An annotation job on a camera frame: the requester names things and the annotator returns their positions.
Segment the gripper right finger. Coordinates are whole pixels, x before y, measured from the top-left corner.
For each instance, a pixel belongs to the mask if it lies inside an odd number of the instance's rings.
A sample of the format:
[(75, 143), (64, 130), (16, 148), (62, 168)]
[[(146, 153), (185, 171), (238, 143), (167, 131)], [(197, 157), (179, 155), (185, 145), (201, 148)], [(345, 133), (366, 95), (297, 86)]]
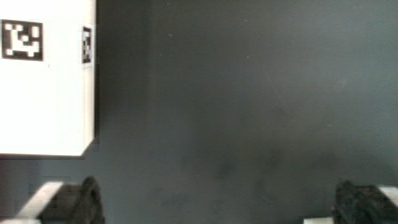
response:
[(343, 181), (331, 211), (331, 217), (306, 218), (304, 224), (398, 224), (398, 186)]

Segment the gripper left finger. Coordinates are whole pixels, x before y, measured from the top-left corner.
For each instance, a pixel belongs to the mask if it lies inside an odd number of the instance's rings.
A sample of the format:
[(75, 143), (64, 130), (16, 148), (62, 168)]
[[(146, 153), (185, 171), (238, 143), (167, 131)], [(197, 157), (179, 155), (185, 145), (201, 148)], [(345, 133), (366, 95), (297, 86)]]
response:
[(80, 184), (46, 182), (16, 217), (34, 224), (105, 224), (96, 179), (87, 177)]

